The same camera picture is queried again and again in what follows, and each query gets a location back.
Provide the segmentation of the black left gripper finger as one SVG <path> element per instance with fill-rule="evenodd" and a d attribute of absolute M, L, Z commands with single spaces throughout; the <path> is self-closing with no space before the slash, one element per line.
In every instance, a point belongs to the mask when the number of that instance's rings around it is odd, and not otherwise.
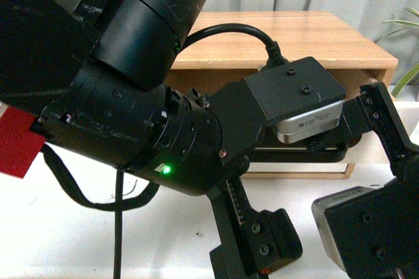
<path fill-rule="evenodd" d="M 254 210 L 238 176 L 206 195 L 221 241 L 209 253 L 216 278 L 268 278 L 301 257 L 301 240 L 287 212 Z"/>

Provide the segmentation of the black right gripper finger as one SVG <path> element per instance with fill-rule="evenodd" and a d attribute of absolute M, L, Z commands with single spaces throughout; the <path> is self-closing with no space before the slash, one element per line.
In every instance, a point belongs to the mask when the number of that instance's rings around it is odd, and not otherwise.
<path fill-rule="evenodd" d="M 400 181 L 418 180 L 418 145 L 411 142 L 384 83 L 360 87 L 360 95 L 344 103 L 340 122 L 344 141 L 374 132 Z"/>

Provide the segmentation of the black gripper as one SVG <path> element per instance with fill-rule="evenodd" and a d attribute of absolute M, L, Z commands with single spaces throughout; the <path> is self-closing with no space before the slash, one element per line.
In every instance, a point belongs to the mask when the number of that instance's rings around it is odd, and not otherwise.
<path fill-rule="evenodd" d="M 233 168 L 262 143 L 264 137 L 274 130 L 268 121 L 250 87 L 246 82 L 228 83 L 209 99 L 211 113 L 221 127 L 221 146 L 219 156 L 225 169 Z M 349 144 L 338 134 L 336 128 L 322 132 L 300 141 L 313 151 L 322 151 L 328 146 Z"/>

